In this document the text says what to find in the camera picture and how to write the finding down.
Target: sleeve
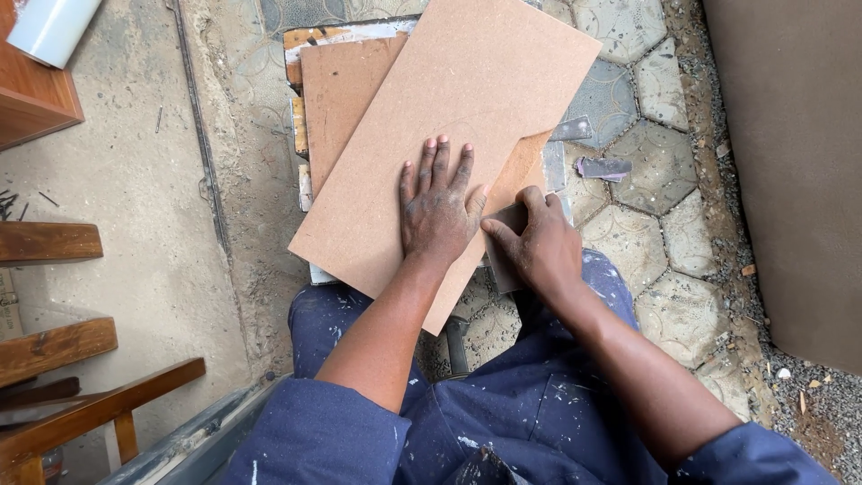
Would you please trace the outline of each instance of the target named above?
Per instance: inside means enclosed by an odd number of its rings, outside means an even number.
[[[668,483],[832,485],[838,481],[789,438],[749,422],[683,460]]]
[[[410,421],[353,389],[278,384],[222,483],[392,483]]]

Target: brown sofa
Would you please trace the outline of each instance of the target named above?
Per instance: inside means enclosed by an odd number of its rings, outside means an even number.
[[[862,374],[862,2],[703,3],[772,341]]]

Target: white roll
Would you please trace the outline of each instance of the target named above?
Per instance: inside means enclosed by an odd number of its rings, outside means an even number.
[[[101,1],[29,0],[6,41],[32,58],[62,69]]]

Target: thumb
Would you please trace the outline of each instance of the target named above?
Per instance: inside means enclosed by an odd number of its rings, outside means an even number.
[[[467,209],[467,216],[471,221],[478,221],[479,218],[482,217],[485,202],[488,200],[489,190],[489,186],[481,186],[473,192],[473,196],[467,201],[465,208]]]
[[[508,225],[496,219],[482,219],[481,225],[483,231],[503,246],[506,255],[512,257],[521,238]]]

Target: dusty hand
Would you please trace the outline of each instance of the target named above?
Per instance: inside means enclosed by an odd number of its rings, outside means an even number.
[[[465,202],[473,167],[473,146],[464,145],[452,183],[448,182],[449,141],[446,135],[429,138],[422,150],[419,185],[414,165],[401,174],[401,237],[404,256],[429,257],[448,268],[476,235],[488,186],[479,187]]]
[[[537,186],[515,196],[527,206],[527,228],[519,237],[495,219],[482,221],[482,229],[494,237],[515,263],[518,273],[547,304],[583,285],[581,236],[563,215],[555,194],[542,197]]]

